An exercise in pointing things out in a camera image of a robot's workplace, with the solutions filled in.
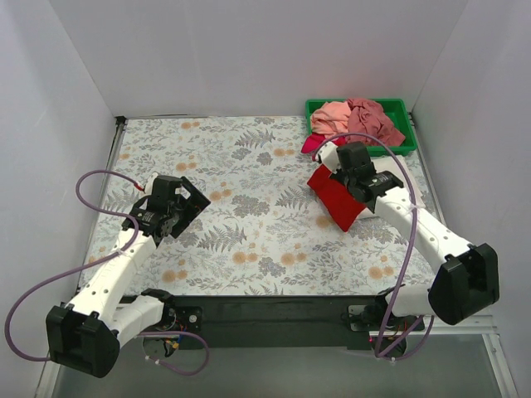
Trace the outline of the red t shirt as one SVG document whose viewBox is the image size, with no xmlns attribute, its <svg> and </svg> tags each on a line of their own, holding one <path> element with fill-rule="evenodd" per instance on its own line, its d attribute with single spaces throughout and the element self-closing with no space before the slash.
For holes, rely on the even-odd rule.
<svg viewBox="0 0 531 398">
<path fill-rule="evenodd" d="M 335 224 L 343 232 L 348 232 L 366 206 L 356 201 L 347 188 L 332 179 L 331 175 L 330 170 L 321 165 L 307 181 L 307 185 L 323 203 Z"/>
</svg>

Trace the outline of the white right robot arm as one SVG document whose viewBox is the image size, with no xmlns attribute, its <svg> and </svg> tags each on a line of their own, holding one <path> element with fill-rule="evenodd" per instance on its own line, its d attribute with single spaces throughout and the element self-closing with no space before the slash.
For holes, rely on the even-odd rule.
<svg viewBox="0 0 531 398">
<path fill-rule="evenodd" d="M 408 239 L 435 275 L 427 284 L 400 285 L 382 295 L 377 323 L 394 329 L 406 316 L 435 316 L 449 325 L 499 301 L 498 255 L 488 244 L 474 245 L 450 231 L 417 204 L 405 169 L 378 171 L 359 142 L 326 143 L 318 159 L 348 194 Z"/>
</svg>

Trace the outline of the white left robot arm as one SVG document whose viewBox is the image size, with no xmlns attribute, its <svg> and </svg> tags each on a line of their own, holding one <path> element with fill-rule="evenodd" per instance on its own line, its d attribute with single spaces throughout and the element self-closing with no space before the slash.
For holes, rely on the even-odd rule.
<svg viewBox="0 0 531 398">
<path fill-rule="evenodd" d="M 120 306 L 132 278 L 168 236 L 179 237 L 210 201 L 185 177 L 154 173 L 143 187 L 116 237 L 110 258 L 68 303 L 46 316 L 52 362 L 86 374 L 106 376 L 120 349 L 147 335 L 176 347 L 183 337 L 197 337 L 199 316 L 178 308 L 161 289 L 146 289 Z"/>
</svg>

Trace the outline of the folded white t shirt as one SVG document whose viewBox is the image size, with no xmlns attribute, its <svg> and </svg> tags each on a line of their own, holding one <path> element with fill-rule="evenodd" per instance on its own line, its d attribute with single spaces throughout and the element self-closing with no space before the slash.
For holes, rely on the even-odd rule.
<svg viewBox="0 0 531 398">
<path fill-rule="evenodd" d="M 308 180 L 308 186 L 334 222 L 345 231 L 357 220 L 374 218 L 376 215 L 372 209 L 376 198 L 394 187 L 404 187 L 413 192 L 416 204 L 421 208 L 426 206 L 402 156 L 396 160 L 376 158 L 369 166 L 361 166 L 357 170 L 331 172 L 321 165 Z"/>
</svg>

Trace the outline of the dusty pink t shirt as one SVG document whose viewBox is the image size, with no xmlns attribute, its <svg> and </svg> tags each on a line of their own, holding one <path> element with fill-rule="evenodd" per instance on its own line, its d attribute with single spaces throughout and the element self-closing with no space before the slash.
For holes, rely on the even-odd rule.
<svg viewBox="0 0 531 398">
<path fill-rule="evenodd" d="M 406 137 L 385 115 L 383 107 L 378 102 L 364 98 L 350 98 L 346 102 L 351 109 L 348 133 L 364 133 L 388 147 L 398 147 L 403 144 Z"/>
</svg>

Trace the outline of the magenta t shirt in bin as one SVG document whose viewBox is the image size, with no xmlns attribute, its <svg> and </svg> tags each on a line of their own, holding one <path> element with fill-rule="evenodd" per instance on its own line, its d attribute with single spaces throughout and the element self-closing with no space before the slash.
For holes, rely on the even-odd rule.
<svg viewBox="0 0 531 398">
<path fill-rule="evenodd" d="M 304 141 L 304 144 L 300 151 L 303 154 L 313 153 L 327 139 L 328 138 L 324 136 L 323 134 L 312 133 Z"/>
</svg>

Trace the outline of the peach t shirt in bin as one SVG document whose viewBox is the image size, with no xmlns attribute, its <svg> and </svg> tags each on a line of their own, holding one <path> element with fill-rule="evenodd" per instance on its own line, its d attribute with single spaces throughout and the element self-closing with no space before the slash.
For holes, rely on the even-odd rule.
<svg viewBox="0 0 531 398">
<path fill-rule="evenodd" d="M 310 115 L 310 131 L 326 138 L 347 133 L 350 114 L 346 101 L 325 102 Z"/>
</svg>

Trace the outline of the green plastic bin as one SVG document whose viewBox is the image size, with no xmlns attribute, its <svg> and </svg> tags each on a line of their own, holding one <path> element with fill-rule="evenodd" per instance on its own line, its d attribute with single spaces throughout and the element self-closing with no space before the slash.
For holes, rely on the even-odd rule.
<svg viewBox="0 0 531 398">
<path fill-rule="evenodd" d="M 401 99 L 309 99 L 305 104 L 309 131 L 301 152 L 311 153 L 327 138 L 338 144 L 362 142 L 373 156 L 387 152 L 378 139 L 395 154 L 417 149 L 406 106 Z"/>
</svg>

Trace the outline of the floral patterned table mat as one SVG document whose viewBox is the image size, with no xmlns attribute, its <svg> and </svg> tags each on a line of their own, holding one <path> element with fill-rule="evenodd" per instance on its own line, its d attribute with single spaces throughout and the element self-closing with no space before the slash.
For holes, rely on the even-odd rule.
<svg viewBox="0 0 531 398">
<path fill-rule="evenodd" d="M 144 262 L 126 292 L 190 295 L 376 294 L 435 274 L 384 220 L 341 231 L 307 181 L 316 166 L 301 152 L 301 116 L 132 119 L 114 156 L 88 260 L 107 255 L 120 212 L 138 200 L 133 181 L 153 172 L 186 177 L 210 201 L 178 237 Z"/>
</svg>

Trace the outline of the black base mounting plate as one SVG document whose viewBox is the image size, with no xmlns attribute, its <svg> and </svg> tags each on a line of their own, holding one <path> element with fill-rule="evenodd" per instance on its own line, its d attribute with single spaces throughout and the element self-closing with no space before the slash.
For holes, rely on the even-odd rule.
<svg viewBox="0 0 531 398">
<path fill-rule="evenodd" d="M 378 296 L 173 296 L 158 326 L 197 334 L 210 348 L 368 350 L 387 309 Z"/>
</svg>

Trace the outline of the aluminium frame rail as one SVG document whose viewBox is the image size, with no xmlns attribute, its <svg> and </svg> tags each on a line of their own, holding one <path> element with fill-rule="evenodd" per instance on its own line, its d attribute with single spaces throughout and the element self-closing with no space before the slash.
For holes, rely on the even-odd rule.
<svg viewBox="0 0 531 398">
<path fill-rule="evenodd" d="M 425 317 L 420 329 L 410 333 L 410 336 L 421 336 L 423 335 L 427 327 L 429 326 L 431 317 Z M 432 325 L 430 336 L 432 335 L 481 335 L 481 334 L 496 334 L 498 332 L 497 326 L 494 323 L 494 319 L 491 315 L 474 315 L 461 323 L 456 324 L 455 326 L 448 325 L 443 323 L 439 318 L 434 318 L 434 323 Z M 384 333 L 384 336 L 387 337 L 398 337 L 403 332 L 403 327 L 398 329 L 396 332 L 393 329 L 388 329 Z M 378 335 L 378 330 L 369 331 L 370 337 L 376 337 Z"/>
</svg>

